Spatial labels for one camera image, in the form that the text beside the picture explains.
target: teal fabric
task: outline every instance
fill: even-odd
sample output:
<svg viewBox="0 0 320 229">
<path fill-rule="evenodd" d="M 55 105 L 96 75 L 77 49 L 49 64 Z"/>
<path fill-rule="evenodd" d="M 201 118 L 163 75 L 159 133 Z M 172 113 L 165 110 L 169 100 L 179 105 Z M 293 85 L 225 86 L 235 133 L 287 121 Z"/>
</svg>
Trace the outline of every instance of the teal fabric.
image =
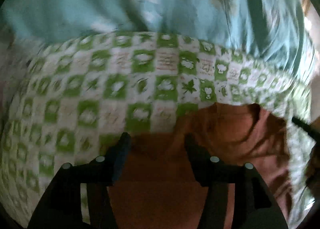
<svg viewBox="0 0 320 229">
<path fill-rule="evenodd" d="M 114 30 L 178 33 L 242 50 L 304 82 L 314 64 L 299 0 L 6 0 L 1 10 L 19 36 L 46 42 Z"/>
</svg>

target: green and white checkered fabric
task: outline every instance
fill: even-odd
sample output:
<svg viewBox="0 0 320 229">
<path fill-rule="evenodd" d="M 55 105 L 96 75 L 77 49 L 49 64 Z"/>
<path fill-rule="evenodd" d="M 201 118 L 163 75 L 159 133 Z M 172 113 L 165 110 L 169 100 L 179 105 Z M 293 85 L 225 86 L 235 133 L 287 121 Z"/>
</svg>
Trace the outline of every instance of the green and white checkered fabric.
<svg viewBox="0 0 320 229">
<path fill-rule="evenodd" d="M 169 132 L 177 117 L 214 102 L 259 103 L 308 119 L 310 89 L 249 55 L 157 33 L 110 33 L 48 46 L 29 66 L 1 142 L 0 200 L 26 227 L 65 162 L 88 163 L 123 131 Z M 303 170 L 312 141 L 290 121 L 294 223 L 310 201 Z M 88 222 L 85 185 L 84 221 Z"/>
</svg>

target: silver screw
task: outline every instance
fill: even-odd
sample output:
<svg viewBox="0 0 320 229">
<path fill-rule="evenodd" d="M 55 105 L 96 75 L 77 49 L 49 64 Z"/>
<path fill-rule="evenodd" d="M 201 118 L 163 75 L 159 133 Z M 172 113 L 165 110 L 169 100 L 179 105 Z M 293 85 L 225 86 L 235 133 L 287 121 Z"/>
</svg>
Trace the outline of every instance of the silver screw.
<svg viewBox="0 0 320 229">
<path fill-rule="evenodd" d="M 98 156 L 96 157 L 96 162 L 104 162 L 105 157 L 104 156 Z"/>
<path fill-rule="evenodd" d="M 218 163 L 220 161 L 220 159 L 218 157 L 216 157 L 216 156 L 212 156 L 210 158 L 210 161 L 213 162 L 213 163 Z"/>
<path fill-rule="evenodd" d="M 64 163 L 63 165 L 62 165 L 62 168 L 63 169 L 69 169 L 71 167 L 71 164 L 70 163 Z"/>
<path fill-rule="evenodd" d="M 246 163 L 244 165 L 247 169 L 253 169 L 253 165 L 251 163 Z"/>
</svg>

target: orange cloth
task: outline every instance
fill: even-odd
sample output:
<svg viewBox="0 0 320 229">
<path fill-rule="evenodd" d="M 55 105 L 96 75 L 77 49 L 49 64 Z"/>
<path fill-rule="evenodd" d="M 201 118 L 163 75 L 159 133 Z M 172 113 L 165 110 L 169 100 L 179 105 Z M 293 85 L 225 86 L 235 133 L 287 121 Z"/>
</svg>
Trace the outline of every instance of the orange cloth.
<svg viewBox="0 0 320 229">
<path fill-rule="evenodd" d="M 184 149 L 187 133 L 227 164 L 253 163 L 287 218 L 291 185 L 285 127 L 284 120 L 257 104 L 216 103 L 179 118 L 171 134 L 135 136 L 122 176 L 109 189 L 119 228 L 197 228 L 207 188 L 194 179 Z M 225 228 L 231 227 L 233 205 L 231 184 Z"/>
</svg>

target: bed sheet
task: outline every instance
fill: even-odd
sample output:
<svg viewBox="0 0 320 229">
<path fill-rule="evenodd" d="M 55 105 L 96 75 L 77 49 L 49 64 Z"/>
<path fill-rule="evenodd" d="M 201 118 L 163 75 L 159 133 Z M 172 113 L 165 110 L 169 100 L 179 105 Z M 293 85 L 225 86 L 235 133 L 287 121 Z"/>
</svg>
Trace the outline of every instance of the bed sheet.
<svg viewBox="0 0 320 229">
<path fill-rule="evenodd" d="M 287 119 L 294 228 L 312 201 L 304 169 L 312 140 L 291 123 L 310 117 L 310 88 L 240 51 L 175 34 L 116 32 L 50 45 L 32 60 L 1 141 L 0 201 L 26 227 L 65 162 L 83 164 L 123 131 L 172 131 L 214 102 L 258 103 Z M 82 212 L 89 221 L 85 185 Z"/>
<path fill-rule="evenodd" d="M 6 0 L 1 11 L 18 36 L 48 43 L 115 30 L 178 33 L 245 51 L 305 83 L 314 67 L 300 0 Z"/>
</svg>

